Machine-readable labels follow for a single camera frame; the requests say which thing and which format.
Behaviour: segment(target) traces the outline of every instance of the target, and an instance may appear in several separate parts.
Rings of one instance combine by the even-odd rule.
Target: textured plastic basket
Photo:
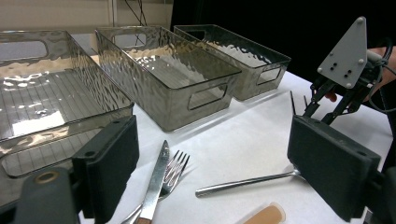
[[[28,175],[70,157],[132,99],[66,31],[0,33],[0,206]]]
[[[175,25],[174,33],[241,69],[233,94],[238,101],[276,89],[290,63],[290,57],[217,25]]]
[[[229,107],[240,69],[161,26],[97,28],[99,61],[165,132]]]

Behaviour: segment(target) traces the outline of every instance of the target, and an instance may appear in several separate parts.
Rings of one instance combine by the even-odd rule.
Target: fork
[[[181,175],[183,174],[184,169],[186,168],[187,162],[189,162],[190,156],[187,156],[187,154],[181,152],[177,158],[178,153],[179,150],[172,158],[172,160],[170,160],[166,165],[165,176],[163,178],[163,186],[161,187],[160,197],[158,198],[159,201],[165,199],[167,196],[169,196],[170,193],[172,193]],[[140,216],[141,212],[142,203],[139,204],[136,209],[121,222],[121,224],[134,224],[137,218]]]
[[[301,172],[297,169],[297,167],[293,166],[292,171],[284,173],[284,174],[280,174],[280,175],[267,175],[267,176],[262,176],[262,177],[240,180],[240,181],[228,182],[228,183],[224,183],[224,184],[218,184],[218,185],[206,187],[203,189],[198,189],[195,191],[195,196],[197,198],[199,198],[201,196],[211,194],[214,192],[218,192],[221,190],[232,189],[232,188],[241,187],[241,186],[245,186],[245,185],[255,184],[255,183],[262,182],[262,181],[279,179],[279,178],[283,178],[283,177],[290,176],[290,175],[299,176],[300,178],[304,179],[303,176],[301,175]]]

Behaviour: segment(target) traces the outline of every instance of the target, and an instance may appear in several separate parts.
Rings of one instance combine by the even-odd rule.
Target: metal bolt
[[[362,22],[363,22],[363,18],[362,18],[362,17],[359,17],[359,18],[357,19],[357,22],[358,22],[358,23],[362,23]]]
[[[41,175],[35,177],[35,182],[37,184],[46,184],[58,178],[59,173],[56,171],[47,171]]]

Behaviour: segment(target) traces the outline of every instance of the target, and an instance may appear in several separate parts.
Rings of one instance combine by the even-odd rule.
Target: table knife
[[[148,184],[148,191],[142,205],[142,212],[137,220],[137,224],[149,224],[154,216],[155,207],[157,206],[158,197],[160,196],[163,178],[165,176],[166,165],[169,162],[169,146],[167,141],[163,141],[160,155],[154,166],[151,179]]]

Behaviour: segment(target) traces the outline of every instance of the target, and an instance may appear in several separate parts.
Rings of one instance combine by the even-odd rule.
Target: white tablecloth
[[[298,177],[228,189],[203,198],[194,194],[197,189],[223,182],[289,171],[290,91],[297,114],[302,115],[304,95],[308,101],[311,97],[309,86],[309,82],[286,72],[277,90],[245,102],[233,99],[229,108],[172,133],[164,133],[136,105],[140,159],[109,223],[120,223],[144,199],[163,140],[168,141],[172,155],[182,150],[191,158],[177,188],[158,203],[152,223],[243,223],[271,202],[284,208],[287,224],[345,223]],[[321,119],[336,106],[325,99],[320,104],[313,118]],[[384,114],[362,106],[357,113],[338,117],[332,126],[382,156],[378,169],[382,167],[392,141]],[[362,222],[363,218],[351,221]]]

